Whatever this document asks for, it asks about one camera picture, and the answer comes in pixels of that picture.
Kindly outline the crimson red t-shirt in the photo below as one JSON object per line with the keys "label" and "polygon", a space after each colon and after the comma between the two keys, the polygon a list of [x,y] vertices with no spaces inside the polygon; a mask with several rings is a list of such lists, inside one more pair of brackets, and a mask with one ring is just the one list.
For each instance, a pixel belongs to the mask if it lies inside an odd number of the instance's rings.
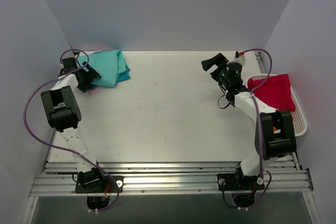
{"label": "crimson red t-shirt", "polygon": [[277,110],[294,112],[296,109],[287,74],[269,76],[267,81],[253,93],[259,100]]}

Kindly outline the folded teal t-shirt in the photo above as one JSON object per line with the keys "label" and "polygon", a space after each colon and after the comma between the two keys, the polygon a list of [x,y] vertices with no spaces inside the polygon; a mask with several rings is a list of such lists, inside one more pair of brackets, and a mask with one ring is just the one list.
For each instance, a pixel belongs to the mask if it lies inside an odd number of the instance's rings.
{"label": "folded teal t-shirt", "polygon": [[131,71],[131,69],[128,67],[128,65],[125,65],[125,71],[117,74],[116,83],[120,83],[120,82],[129,80],[130,79],[130,75],[129,75],[130,71]]}

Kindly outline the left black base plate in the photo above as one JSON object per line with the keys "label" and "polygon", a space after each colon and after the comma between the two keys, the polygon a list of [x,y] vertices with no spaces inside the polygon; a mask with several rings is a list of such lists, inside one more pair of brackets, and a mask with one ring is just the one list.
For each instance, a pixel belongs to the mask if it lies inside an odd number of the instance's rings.
{"label": "left black base plate", "polygon": [[94,179],[90,182],[79,182],[76,184],[75,193],[77,194],[93,194],[93,193],[118,193],[123,190],[124,177],[119,175],[113,176],[115,183],[110,179],[110,177],[105,176],[104,180]]}

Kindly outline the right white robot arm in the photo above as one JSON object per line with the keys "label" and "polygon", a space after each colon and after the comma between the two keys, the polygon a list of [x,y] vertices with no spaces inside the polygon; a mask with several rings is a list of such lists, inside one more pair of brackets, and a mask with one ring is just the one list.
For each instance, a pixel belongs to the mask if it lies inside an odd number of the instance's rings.
{"label": "right white robot arm", "polygon": [[201,62],[204,71],[211,67],[211,77],[219,85],[228,106],[243,111],[256,124],[255,149],[241,161],[233,175],[236,187],[244,189],[252,177],[263,179],[265,168],[296,150],[296,136],[291,112],[280,110],[257,97],[257,91],[264,87],[270,76],[266,75],[256,87],[248,88],[242,80],[245,53],[236,52],[233,60],[222,53]]}

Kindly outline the aluminium rail frame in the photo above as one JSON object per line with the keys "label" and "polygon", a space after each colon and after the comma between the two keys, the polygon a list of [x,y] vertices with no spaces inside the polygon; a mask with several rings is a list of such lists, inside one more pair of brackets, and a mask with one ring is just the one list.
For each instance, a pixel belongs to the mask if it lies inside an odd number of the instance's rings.
{"label": "aluminium rail frame", "polygon": [[225,108],[201,67],[214,51],[124,51],[131,78],[95,94],[74,90],[90,155],[124,177],[113,206],[88,210],[75,193],[73,156],[51,149],[31,196],[33,223],[311,223],[309,172],[294,157],[269,166],[269,190],[251,210],[230,210],[217,174],[232,172],[254,149],[255,122]]}

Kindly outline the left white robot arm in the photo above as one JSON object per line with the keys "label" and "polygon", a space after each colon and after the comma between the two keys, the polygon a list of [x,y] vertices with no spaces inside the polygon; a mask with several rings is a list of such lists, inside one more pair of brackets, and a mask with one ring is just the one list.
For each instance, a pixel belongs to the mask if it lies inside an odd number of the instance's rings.
{"label": "left white robot arm", "polygon": [[64,58],[61,63],[59,80],[50,90],[40,95],[46,118],[49,125],[65,140],[66,149],[75,159],[77,185],[100,192],[105,188],[106,179],[104,173],[97,168],[98,162],[90,155],[87,141],[80,132],[79,122],[82,115],[73,89],[85,93],[91,87],[92,81],[101,75],[89,65],[72,72],[79,67],[75,58]]}

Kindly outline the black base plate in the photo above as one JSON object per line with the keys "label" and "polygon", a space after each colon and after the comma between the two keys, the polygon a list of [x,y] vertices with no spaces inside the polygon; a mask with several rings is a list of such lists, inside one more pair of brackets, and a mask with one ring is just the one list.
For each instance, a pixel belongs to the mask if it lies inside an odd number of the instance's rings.
{"label": "black base plate", "polygon": [[110,179],[110,177],[105,176],[104,180],[94,179],[90,182],[79,182],[76,184],[75,193],[77,194],[93,194],[93,193],[118,193],[123,190],[124,177],[119,175],[113,176],[115,183]]}
{"label": "black base plate", "polygon": [[244,176],[239,174],[217,174],[218,189],[222,191],[262,190],[264,183],[257,183],[258,176]]}

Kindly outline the folded pink t-shirt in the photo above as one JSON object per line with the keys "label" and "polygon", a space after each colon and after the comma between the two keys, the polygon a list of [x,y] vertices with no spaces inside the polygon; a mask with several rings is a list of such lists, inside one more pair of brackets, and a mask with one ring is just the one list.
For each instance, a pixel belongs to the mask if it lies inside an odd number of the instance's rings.
{"label": "folded pink t-shirt", "polygon": [[92,52],[89,56],[89,65],[99,74],[99,77],[95,78],[89,90],[90,94],[95,94],[101,87],[101,85],[96,84],[96,82],[104,77],[104,53],[105,51],[98,50]]}

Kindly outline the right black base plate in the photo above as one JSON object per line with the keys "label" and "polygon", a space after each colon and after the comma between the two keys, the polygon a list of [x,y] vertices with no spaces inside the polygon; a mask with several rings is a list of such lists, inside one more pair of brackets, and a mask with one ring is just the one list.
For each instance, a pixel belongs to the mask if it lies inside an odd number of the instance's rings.
{"label": "right black base plate", "polygon": [[264,183],[257,183],[258,176],[244,176],[239,174],[217,174],[218,189],[222,191],[262,190]]}

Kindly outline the mint green t-shirt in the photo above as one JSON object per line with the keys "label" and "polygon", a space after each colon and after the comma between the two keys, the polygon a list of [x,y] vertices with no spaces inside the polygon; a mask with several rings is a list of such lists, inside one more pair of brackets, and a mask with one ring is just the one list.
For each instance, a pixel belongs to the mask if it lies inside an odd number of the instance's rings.
{"label": "mint green t-shirt", "polygon": [[104,53],[104,77],[96,84],[101,87],[114,88],[117,74],[125,71],[125,59],[121,50],[105,51]]}

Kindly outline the white plastic laundry basket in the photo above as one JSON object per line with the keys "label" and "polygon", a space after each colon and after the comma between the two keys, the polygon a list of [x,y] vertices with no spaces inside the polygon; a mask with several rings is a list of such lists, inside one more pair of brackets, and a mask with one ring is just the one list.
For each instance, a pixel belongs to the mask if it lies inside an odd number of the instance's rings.
{"label": "white plastic laundry basket", "polygon": [[[256,87],[258,84],[261,84],[264,79],[268,79],[269,76],[266,73],[255,74],[252,76],[247,77],[246,83],[249,89]],[[307,131],[307,121],[304,117],[303,111],[301,106],[296,98],[296,95],[291,87],[291,95],[293,102],[296,106],[294,112],[291,112],[292,122],[294,127],[295,136],[302,136]]]}

